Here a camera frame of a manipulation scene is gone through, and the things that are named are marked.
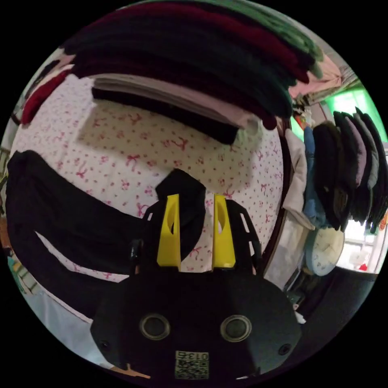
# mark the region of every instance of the red object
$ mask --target red object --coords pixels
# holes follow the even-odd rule
[[[221,10],[223,7],[215,6],[215,9],[216,8]],[[267,54],[271,59],[281,63],[298,80],[309,83],[307,69],[303,69],[300,66],[297,55],[271,31],[262,28],[259,23],[247,25],[228,15],[217,13],[216,11],[206,11],[198,6],[164,2],[136,4],[102,17],[83,28],[74,37],[82,35],[83,32],[87,32],[94,28],[101,28],[99,26],[101,24],[114,23],[115,21],[124,20],[129,17],[163,16],[176,17],[183,21],[202,22],[210,27],[217,27],[224,32],[230,33],[231,36],[239,37],[252,46],[262,50],[262,52]]]
[[[21,123],[29,124],[35,117],[39,108],[47,100],[50,94],[66,79],[70,70],[64,70],[56,77],[47,81],[44,85],[38,87],[26,101],[21,115]]]
[[[300,116],[295,116],[294,119],[299,124],[299,126],[304,130],[304,125],[303,125],[303,122],[302,122]]]

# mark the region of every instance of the black background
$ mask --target black background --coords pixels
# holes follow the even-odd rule
[[[10,2],[2,5],[2,82],[1,128],[30,78],[43,61],[82,26],[102,17],[124,2]],[[284,2],[270,5],[288,14],[325,39],[352,66],[374,100],[385,128],[388,76],[383,55],[386,20],[377,2]],[[128,386],[100,368],[84,361],[61,345],[28,308],[1,260],[1,320],[3,379],[25,387],[67,384]],[[385,372],[386,265],[366,302],[345,329],[322,351],[297,368],[260,386],[290,384],[373,384]]]

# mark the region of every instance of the screw hole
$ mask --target screw hole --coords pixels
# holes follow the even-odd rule
[[[109,342],[106,342],[106,341],[101,341],[100,345],[101,345],[102,350],[105,350],[105,351],[108,351],[110,348]]]
[[[290,344],[284,344],[280,347],[279,349],[279,354],[281,356],[285,356],[289,351],[291,350],[291,345]]]

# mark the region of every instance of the yellow plastic bracket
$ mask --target yellow plastic bracket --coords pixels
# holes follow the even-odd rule
[[[167,197],[156,261],[160,267],[178,267],[181,270],[179,194]]]
[[[223,195],[216,194],[214,196],[212,268],[233,268],[235,264],[236,256],[226,200]]]

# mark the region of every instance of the qr code sticker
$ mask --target qr code sticker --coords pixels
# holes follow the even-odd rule
[[[175,353],[175,378],[184,380],[207,380],[209,378],[209,353]]]

